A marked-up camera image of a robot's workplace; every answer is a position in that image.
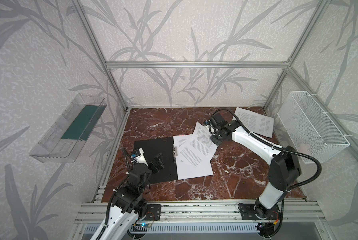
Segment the beige black ring binder folder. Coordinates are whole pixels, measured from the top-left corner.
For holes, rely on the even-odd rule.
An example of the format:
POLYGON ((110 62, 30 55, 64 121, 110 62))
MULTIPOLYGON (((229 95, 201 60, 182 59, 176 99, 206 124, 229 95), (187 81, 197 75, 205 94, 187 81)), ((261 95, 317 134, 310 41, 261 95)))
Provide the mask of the beige black ring binder folder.
POLYGON ((134 142, 153 170, 150 183, 206 177, 213 174, 211 159, 217 146, 203 135, 184 135, 134 142))

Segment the printed paper sheet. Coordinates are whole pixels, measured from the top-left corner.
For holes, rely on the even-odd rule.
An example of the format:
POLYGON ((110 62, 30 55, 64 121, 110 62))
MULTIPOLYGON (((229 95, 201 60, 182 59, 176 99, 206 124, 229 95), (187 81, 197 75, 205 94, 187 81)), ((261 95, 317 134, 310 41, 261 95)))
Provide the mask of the printed paper sheet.
POLYGON ((217 149, 210 137, 208 129, 197 122, 190 138, 178 149, 180 161, 194 167, 209 163, 217 149))

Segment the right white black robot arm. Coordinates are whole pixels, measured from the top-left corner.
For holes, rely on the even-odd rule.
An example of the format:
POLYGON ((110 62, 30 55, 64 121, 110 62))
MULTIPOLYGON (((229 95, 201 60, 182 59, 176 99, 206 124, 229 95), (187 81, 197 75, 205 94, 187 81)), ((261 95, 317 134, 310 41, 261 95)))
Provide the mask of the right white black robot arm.
POLYGON ((234 141, 261 157, 269 165, 268 183, 255 202, 257 214, 266 214, 284 200, 289 187, 301 175, 298 158, 290 146, 283 148, 248 130, 240 120, 227 122, 221 114, 213 115, 204 122, 211 133, 211 141, 219 146, 224 141, 234 141))

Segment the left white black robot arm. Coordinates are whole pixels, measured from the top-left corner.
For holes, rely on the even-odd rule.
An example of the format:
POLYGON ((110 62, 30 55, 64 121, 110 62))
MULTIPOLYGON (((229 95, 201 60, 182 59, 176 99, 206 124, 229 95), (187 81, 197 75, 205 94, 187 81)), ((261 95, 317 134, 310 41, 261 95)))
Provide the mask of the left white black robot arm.
POLYGON ((143 198, 145 189, 150 185, 151 175, 164 168, 163 156, 157 154, 147 162, 142 148, 128 153, 122 148, 128 168, 127 176, 113 190, 100 227, 91 237, 92 240, 121 240, 126 234, 133 240, 140 240, 145 233, 132 233, 138 220, 146 217, 148 202, 143 198))

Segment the green circuit board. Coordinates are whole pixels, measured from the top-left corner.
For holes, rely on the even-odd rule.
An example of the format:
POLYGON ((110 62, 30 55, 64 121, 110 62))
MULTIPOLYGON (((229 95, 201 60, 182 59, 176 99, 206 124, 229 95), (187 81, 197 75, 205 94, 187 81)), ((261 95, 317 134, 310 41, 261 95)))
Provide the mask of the green circuit board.
POLYGON ((143 222, 143 223, 136 223, 133 225, 133 231, 136 231, 136 232, 147 232, 148 229, 150 229, 151 227, 153 226, 153 223, 150 222, 150 223, 146 223, 146 222, 143 222))

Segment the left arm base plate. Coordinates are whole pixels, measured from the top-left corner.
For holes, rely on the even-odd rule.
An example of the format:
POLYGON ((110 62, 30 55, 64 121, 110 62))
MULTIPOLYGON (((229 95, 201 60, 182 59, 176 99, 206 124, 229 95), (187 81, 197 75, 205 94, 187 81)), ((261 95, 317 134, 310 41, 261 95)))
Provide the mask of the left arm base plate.
POLYGON ((159 221, 161 218, 162 205, 160 204, 148 204, 147 212, 144 221, 159 221))

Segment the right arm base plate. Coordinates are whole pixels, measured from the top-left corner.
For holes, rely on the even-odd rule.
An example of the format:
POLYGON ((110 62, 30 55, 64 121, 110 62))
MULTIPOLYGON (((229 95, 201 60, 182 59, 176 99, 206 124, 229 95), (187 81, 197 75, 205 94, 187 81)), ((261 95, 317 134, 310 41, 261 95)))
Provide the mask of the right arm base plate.
POLYGON ((255 204, 238 204, 242 220, 278 220, 280 209, 278 205, 274 205, 271 209, 265 208, 260 202, 255 204))

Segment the clear acrylic wall tray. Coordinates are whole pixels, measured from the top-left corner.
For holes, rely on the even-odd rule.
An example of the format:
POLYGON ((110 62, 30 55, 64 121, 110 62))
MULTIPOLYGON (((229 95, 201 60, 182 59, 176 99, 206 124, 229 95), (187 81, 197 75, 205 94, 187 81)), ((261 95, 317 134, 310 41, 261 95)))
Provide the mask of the clear acrylic wall tray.
POLYGON ((41 163, 73 163, 107 107, 104 97, 77 94, 29 155, 41 163))

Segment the aluminium front rail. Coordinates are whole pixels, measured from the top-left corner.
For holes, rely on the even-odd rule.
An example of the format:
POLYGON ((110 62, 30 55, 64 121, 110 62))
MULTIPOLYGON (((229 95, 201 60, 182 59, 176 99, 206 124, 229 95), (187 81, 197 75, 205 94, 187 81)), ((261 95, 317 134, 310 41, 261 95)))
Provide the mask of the aluminium front rail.
MULTIPOLYGON (((261 219, 250 214, 242 219, 238 204, 254 204, 254 200, 211 200, 211 201, 167 201, 150 202, 161 205, 158 213, 148 213, 146 220, 157 223, 238 223, 260 222, 261 219)), ((106 203, 82 204, 75 224, 100 224, 106 215, 106 203)), ((284 222, 325 222, 317 202, 304 199, 286 199, 284 203, 284 222)))

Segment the aluminium cage frame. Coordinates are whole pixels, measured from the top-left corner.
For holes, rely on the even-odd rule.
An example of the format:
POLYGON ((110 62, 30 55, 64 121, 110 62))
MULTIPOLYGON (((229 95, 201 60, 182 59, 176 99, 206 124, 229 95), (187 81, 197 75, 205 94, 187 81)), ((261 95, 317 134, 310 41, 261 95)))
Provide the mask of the aluminium cage frame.
POLYGON ((90 26, 86 11, 83 7, 83 4, 80 1, 72 1, 72 8, 79 17, 80 23, 83 25, 83 28, 92 44, 92 47, 95 50, 101 67, 103 68, 105 75, 112 84, 113 89, 116 91, 118 97, 120 98, 123 108, 129 111, 131 108, 126 104, 123 96, 121 95, 120 88, 117 86, 110 69, 111 68, 197 68, 197 69, 225 69, 225 68, 237 68, 237 69, 281 69, 281 75, 278 77, 276 84, 273 89, 270 91, 270 95, 267 98, 264 107, 267 108, 270 101, 274 98, 275 93, 279 90, 280 85, 283 83, 283 80, 286 76, 290 76, 294 82, 301 88, 303 91, 308 92, 309 95, 316 101, 316 103, 323 109, 326 116, 330 117, 333 124, 338 127, 338 129, 344 133, 349 134, 349 130, 338 120, 337 115, 331 112, 328 106, 320 99, 318 94, 313 91, 313 89, 308 85, 300 76, 299 73, 293 68, 296 59, 299 57, 303 47, 306 45, 314 29, 318 26, 321 18, 326 13, 329 5, 332 4, 332 1, 318 1, 315 7, 315 10, 311 16, 311 19, 308 21, 301 37, 299 38, 294 50, 292 51, 289 59, 287 61, 280 62, 202 62, 202 61, 125 61, 125 62, 108 62, 105 60, 104 55, 99 47, 98 40, 95 36, 93 28, 90 26))

